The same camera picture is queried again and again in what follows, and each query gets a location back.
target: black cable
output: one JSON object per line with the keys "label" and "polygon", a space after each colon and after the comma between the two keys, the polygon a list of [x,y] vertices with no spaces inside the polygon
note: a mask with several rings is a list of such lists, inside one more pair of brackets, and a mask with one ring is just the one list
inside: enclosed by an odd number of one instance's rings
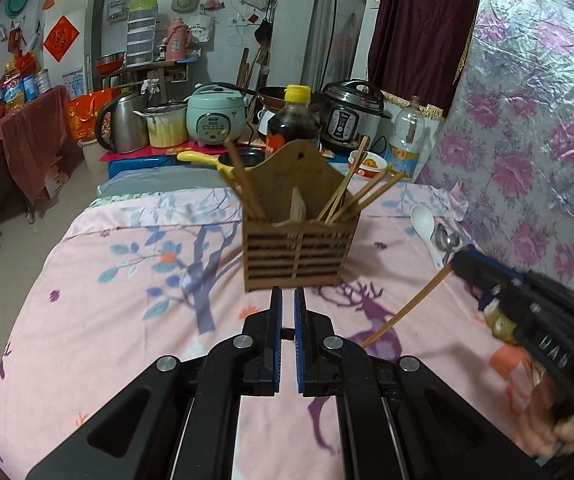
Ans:
{"label": "black cable", "polygon": [[331,57],[331,47],[334,43],[334,34],[336,33],[336,14],[338,13],[338,0],[334,0],[334,19],[331,22],[331,36],[329,38],[329,49],[327,49],[327,57],[324,61],[323,76],[320,80],[320,90],[322,91],[324,85],[324,78],[326,77],[326,70],[329,66],[329,58]]}

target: white spoon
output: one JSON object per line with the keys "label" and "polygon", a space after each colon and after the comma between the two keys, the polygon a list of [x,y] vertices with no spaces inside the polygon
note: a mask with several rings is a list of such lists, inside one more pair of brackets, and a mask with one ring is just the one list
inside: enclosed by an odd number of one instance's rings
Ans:
{"label": "white spoon", "polygon": [[442,263],[442,255],[432,242],[432,234],[435,228],[433,215],[427,206],[417,205],[411,209],[411,224],[418,233],[420,240],[424,242],[433,260],[433,266],[436,270],[441,270],[444,265]]}

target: soy sauce bottle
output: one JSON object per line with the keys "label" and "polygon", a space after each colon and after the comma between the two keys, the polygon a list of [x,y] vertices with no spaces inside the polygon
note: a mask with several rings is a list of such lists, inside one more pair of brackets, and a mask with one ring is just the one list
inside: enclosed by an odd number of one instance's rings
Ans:
{"label": "soy sauce bottle", "polygon": [[320,146],[320,123],[308,110],[311,87],[289,85],[285,92],[286,104],[275,114],[267,126],[265,158],[270,158],[282,146],[296,139]]}

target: silver screw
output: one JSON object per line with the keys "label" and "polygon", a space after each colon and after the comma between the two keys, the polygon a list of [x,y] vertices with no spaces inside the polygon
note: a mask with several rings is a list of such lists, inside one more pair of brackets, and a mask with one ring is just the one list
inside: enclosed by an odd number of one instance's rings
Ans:
{"label": "silver screw", "polygon": [[166,355],[158,359],[158,361],[156,361],[156,368],[158,368],[158,370],[160,370],[161,372],[169,372],[174,368],[176,368],[176,364],[177,361],[175,357],[172,357],[171,355]]}
{"label": "silver screw", "polygon": [[239,335],[234,338],[234,346],[236,348],[249,348],[254,344],[254,338],[250,335]]}
{"label": "silver screw", "polygon": [[337,350],[342,347],[342,339],[337,335],[331,335],[324,338],[323,345],[329,350]]}
{"label": "silver screw", "polygon": [[407,355],[406,357],[400,359],[400,367],[405,372],[416,372],[420,368],[420,361],[415,357]]}

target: blue gripper pad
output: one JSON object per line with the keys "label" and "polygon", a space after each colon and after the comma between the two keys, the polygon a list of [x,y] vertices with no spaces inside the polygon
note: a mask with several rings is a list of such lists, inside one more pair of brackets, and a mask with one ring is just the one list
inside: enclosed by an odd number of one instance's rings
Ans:
{"label": "blue gripper pad", "polygon": [[296,343],[296,378],[298,380],[298,393],[305,392],[305,359],[303,342],[303,319],[307,315],[305,304],[305,291],[299,286],[293,294],[293,320],[294,320],[294,341]]}
{"label": "blue gripper pad", "polygon": [[269,329],[273,330],[273,391],[280,391],[280,350],[282,349],[282,290],[272,289],[272,302],[269,305]]}

